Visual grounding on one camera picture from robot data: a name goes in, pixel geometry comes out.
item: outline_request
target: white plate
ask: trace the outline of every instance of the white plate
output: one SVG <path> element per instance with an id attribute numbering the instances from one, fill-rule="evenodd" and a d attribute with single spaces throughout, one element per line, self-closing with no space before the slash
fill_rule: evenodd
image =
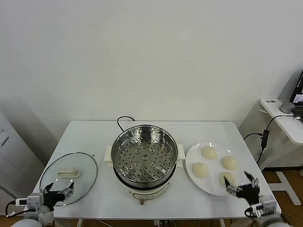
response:
<path id="1" fill-rule="evenodd" d="M 214 148 L 217 152 L 217 158 L 216 159 L 206 159 L 202 156 L 201 154 L 201 148 L 205 146 L 210 146 Z M 221 158 L 225 156 L 233 156 L 239 163 L 239 166 L 236 170 L 230 171 L 225 169 L 221 165 Z M 195 163 L 203 163 L 207 165 L 208 170 L 209 170 L 209 175 L 206 178 L 198 178 L 194 175 L 192 171 L 192 165 Z M 223 147 L 222 145 L 215 143 L 215 142 L 201 142 L 193 145 L 187 152 L 186 154 L 186 159 L 185 159 L 185 164 L 186 164 L 186 169 L 188 172 L 189 177 L 193 180 L 193 182 L 201 189 L 204 191 L 212 194 L 212 195 L 217 195 L 217 196 L 227 196 L 229 195 L 225 188 L 222 187 L 222 185 L 219 182 L 219 175 L 222 172 L 230 172 L 234 175 L 235 177 L 235 185 L 242 185 L 244 184 L 245 180 L 245 174 L 244 170 L 241 167 L 240 160 L 237 159 L 235 154 Z"/>

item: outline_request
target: black cable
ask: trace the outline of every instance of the black cable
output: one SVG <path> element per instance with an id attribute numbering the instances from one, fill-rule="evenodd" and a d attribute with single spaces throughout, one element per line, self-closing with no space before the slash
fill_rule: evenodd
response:
<path id="1" fill-rule="evenodd" d="M 14 216 L 17 216 L 17 215 L 20 215 L 20 214 L 24 214 L 26 212 L 35 212 L 36 210 L 35 209 L 28 209 L 28 210 L 24 210 L 24 211 L 21 211 L 19 213 L 16 213 L 16 214 L 13 214 L 13 215 L 10 215 L 10 216 L 6 216 L 7 218 L 12 218 Z"/>
<path id="2" fill-rule="evenodd" d="M 295 115 L 293 115 L 293 116 L 291 116 L 291 115 L 278 115 L 278 116 L 275 116 L 275 117 L 273 117 L 273 118 L 270 120 L 269 124 L 268 124 L 267 127 L 266 127 L 266 130 L 268 130 L 268 128 L 269 128 L 270 124 L 272 123 L 272 121 L 273 121 L 274 119 L 276 119 L 277 117 L 298 117 L 298 116 L 295 116 Z"/>
<path id="3" fill-rule="evenodd" d="M 262 156 L 262 154 L 263 154 L 263 151 L 264 151 L 264 148 L 261 149 L 261 154 L 260 154 L 260 156 L 259 156 L 259 158 L 258 158 L 258 160 L 257 160 L 257 164 L 259 163 L 259 161 L 260 161 L 260 159 L 261 159 L 261 156 Z"/>
<path id="4" fill-rule="evenodd" d="M 251 219 L 254 219 L 254 218 L 257 218 L 256 215 L 250 215 L 250 214 L 247 214 L 247 213 L 251 213 L 252 212 L 252 207 L 249 207 L 247 208 L 245 211 L 244 211 L 244 215 L 248 218 L 251 218 Z"/>
<path id="5" fill-rule="evenodd" d="M 121 125 L 119 124 L 119 120 L 120 120 L 121 118 L 124 118 L 124 117 L 130 118 L 130 119 L 132 119 L 132 120 L 135 122 L 135 119 L 132 118 L 132 117 L 130 117 L 130 116 L 121 116 L 121 117 L 118 117 L 118 119 L 117 119 L 117 124 L 118 124 L 119 128 L 120 128 L 122 131 L 124 131 L 124 130 L 123 130 L 123 128 L 121 127 Z"/>
<path id="6" fill-rule="evenodd" d="M 262 133 L 250 133 L 250 134 L 248 134 L 247 136 L 245 136 L 243 140 L 245 140 L 248 136 L 251 136 L 251 135 L 262 136 Z"/>
<path id="7" fill-rule="evenodd" d="M 13 200 L 13 201 L 9 202 L 9 203 L 6 205 L 6 207 L 5 207 L 5 216 L 8 215 L 9 206 L 10 206 L 10 205 L 15 205 L 15 204 L 16 204 L 16 201 Z"/>

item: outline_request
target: glass lid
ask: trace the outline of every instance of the glass lid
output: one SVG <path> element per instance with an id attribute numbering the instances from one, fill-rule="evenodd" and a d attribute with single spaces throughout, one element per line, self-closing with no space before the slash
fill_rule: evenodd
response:
<path id="1" fill-rule="evenodd" d="M 40 189 L 53 183 L 51 191 L 61 191 L 74 183 L 74 194 L 56 206 L 74 203 L 85 196 L 94 185 L 98 174 L 97 163 L 85 153 L 70 153 L 54 161 L 44 172 Z"/>

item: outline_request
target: stainless steel steamer basket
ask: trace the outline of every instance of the stainless steel steamer basket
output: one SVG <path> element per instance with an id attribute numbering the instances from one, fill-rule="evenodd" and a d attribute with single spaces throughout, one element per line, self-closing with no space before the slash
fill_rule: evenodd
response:
<path id="1" fill-rule="evenodd" d="M 152 190 L 172 177 L 178 147 L 164 129 L 137 125 L 118 136 L 111 157 L 115 174 L 123 184 L 136 190 Z"/>

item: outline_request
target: cable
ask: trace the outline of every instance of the cable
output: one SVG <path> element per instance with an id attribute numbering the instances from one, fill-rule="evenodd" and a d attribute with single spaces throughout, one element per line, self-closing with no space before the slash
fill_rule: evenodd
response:
<path id="1" fill-rule="evenodd" d="M 270 124 L 272 123 L 272 121 L 274 120 L 274 119 L 276 119 L 277 117 L 298 117 L 298 116 L 296 116 L 296 115 L 278 115 L 278 116 L 275 116 L 275 117 L 273 117 L 271 120 L 270 120 L 270 122 L 269 122 L 269 124 L 267 125 L 267 127 L 266 127 L 266 130 L 268 130 L 268 128 L 269 128 L 269 126 L 270 126 Z"/>
<path id="2" fill-rule="evenodd" d="M 196 224 L 197 226 L 199 226 L 198 223 L 196 222 L 196 220 L 194 220 L 194 222 L 195 222 L 195 224 Z M 200 226 L 199 226 L 199 227 L 200 227 Z"/>
<path id="3" fill-rule="evenodd" d="M 9 202 L 9 203 L 6 205 L 6 207 L 5 207 L 5 216 L 9 215 L 9 214 L 8 214 L 9 206 L 10 206 L 10 205 L 15 205 L 15 204 L 16 204 L 16 201 L 13 200 L 13 201 Z"/>
<path id="4" fill-rule="evenodd" d="M 132 117 L 130 117 L 130 116 L 121 116 L 121 117 L 118 117 L 118 119 L 117 119 L 117 124 L 118 124 L 119 128 L 120 128 L 122 131 L 124 131 L 124 130 L 123 130 L 123 128 L 121 127 L 121 125 L 119 124 L 119 120 L 120 120 L 121 118 L 124 118 L 124 117 L 130 118 L 130 119 L 132 119 L 132 120 L 135 122 L 135 119 L 132 118 Z"/>
<path id="5" fill-rule="evenodd" d="M 245 140 L 248 136 L 251 136 L 251 135 L 259 135 L 259 136 L 262 136 L 262 133 L 250 133 L 250 134 L 248 134 L 246 137 L 244 137 L 243 140 Z"/>
<path id="6" fill-rule="evenodd" d="M 17 215 L 20 215 L 20 214 L 24 214 L 26 212 L 35 212 L 35 211 L 36 211 L 36 209 L 28 209 L 28 210 L 24 210 L 24 211 L 21 211 L 19 213 L 13 214 L 13 215 L 7 215 L 6 217 L 7 218 L 12 218 L 14 216 L 17 216 Z"/>
<path id="7" fill-rule="evenodd" d="M 99 221 L 99 222 L 101 222 L 101 223 L 103 223 L 104 225 L 107 225 L 107 226 L 109 226 L 109 227 L 113 227 L 113 226 L 109 225 L 108 223 L 105 223 L 104 221 L 101 221 L 101 220 L 99 220 L 99 219 L 97 219 L 97 221 Z"/>
<path id="8" fill-rule="evenodd" d="M 257 164 L 259 163 L 259 161 L 261 159 L 261 156 L 263 154 L 263 151 L 264 151 L 264 149 L 267 146 L 267 141 L 268 141 L 268 137 L 269 137 L 269 130 L 268 130 L 268 128 L 269 128 L 270 124 L 273 122 L 273 120 L 276 119 L 277 117 L 297 117 L 297 116 L 296 115 L 294 115 L 294 116 L 290 116 L 290 115 L 278 115 L 278 116 L 273 117 L 270 120 L 270 122 L 268 123 L 266 129 L 263 130 L 262 141 L 261 141 L 261 154 L 260 154 L 260 156 L 259 156 L 259 158 L 257 160 Z"/>
<path id="9" fill-rule="evenodd" d="M 246 217 L 248 217 L 248 218 L 251 218 L 251 219 L 257 218 L 256 215 L 250 215 L 250 214 L 248 215 L 247 212 L 251 213 L 251 212 L 252 212 L 252 207 L 247 208 L 247 209 L 244 211 L 244 215 L 245 215 Z"/>
<path id="10" fill-rule="evenodd" d="M 261 156 L 262 156 L 262 154 L 263 154 L 263 151 L 264 151 L 264 148 L 261 149 L 261 154 L 260 154 L 260 156 L 259 156 L 259 159 L 257 160 L 257 164 L 259 163 L 259 161 L 260 161 L 260 159 L 261 159 Z"/>
<path id="11" fill-rule="evenodd" d="M 290 215 L 290 214 L 287 214 L 287 213 L 282 213 L 282 214 L 286 214 L 286 215 L 288 215 L 288 216 L 291 216 L 292 218 L 294 218 L 294 219 L 296 219 L 296 220 L 298 220 L 298 221 L 302 221 L 303 222 L 303 220 L 301 220 L 301 219 L 298 219 L 298 218 L 296 218 L 296 217 L 294 217 L 294 216 L 292 216 L 292 215 Z"/>

